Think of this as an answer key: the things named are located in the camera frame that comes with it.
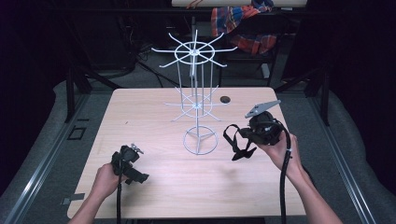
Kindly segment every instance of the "colorful fabric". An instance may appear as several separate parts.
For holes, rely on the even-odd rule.
[[[239,25],[241,20],[259,13],[270,12],[273,6],[274,3],[271,0],[252,0],[249,6],[215,7],[211,17],[212,35],[228,34]],[[234,35],[230,42],[252,55],[264,54],[274,47],[276,36],[269,34]]]

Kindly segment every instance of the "plaid shirt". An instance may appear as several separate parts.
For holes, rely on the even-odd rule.
[[[215,7],[212,10],[212,35],[228,34],[242,19],[249,18],[262,12],[269,12],[274,6],[271,0],[252,0],[250,6],[242,7]],[[239,49],[250,52],[252,55],[264,54],[276,42],[275,35],[234,35],[230,43]]]

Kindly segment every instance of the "rotating display stand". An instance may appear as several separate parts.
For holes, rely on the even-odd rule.
[[[212,93],[216,91],[216,88],[213,88],[213,65],[216,64],[221,67],[226,67],[226,64],[220,64],[214,61],[215,54],[217,52],[224,51],[232,51],[234,49],[214,49],[212,44],[221,39],[223,34],[210,41],[209,43],[197,41],[198,31],[195,31],[195,34],[192,36],[192,41],[182,43],[172,35],[169,36],[175,40],[179,46],[174,50],[159,50],[152,49],[156,52],[163,53],[174,53],[175,60],[171,63],[160,65],[160,67],[165,68],[169,65],[176,64],[177,72],[178,72],[178,81],[179,88],[176,90],[180,94],[180,103],[179,104],[167,104],[166,105],[175,105],[180,106],[181,115],[173,119],[172,121],[176,121],[183,116],[191,117],[195,119],[195,126],[189,128],[183,137],[183,145],[190,152],[195,155],[205,155],[212,152],[216,146],[218,145],[218,136],[216,132],[214,132],[211,128],[201,125],[199,122],[199,118],[205,116],[211,116],[213,119],[220,120],[216,118],[212,113],[212,109],[217,105],[227,105],[227,104],[213,104],[212,102]],[[190,80],[191,80],[191,91],[189,93],[185,93],[182,90],[182,82],[181,82],[181,73],[180,73],[180,63],[184,63],[190,66]],[[210,63],[210,88],[209,92],[205,92],[205,64]],[[197,67],[201,66],[201,86],[198,86],[198,76],[197,76]],[[206,140],[209,142],[210,147],[205,145],[205,149],[201,149],[201,143]]]

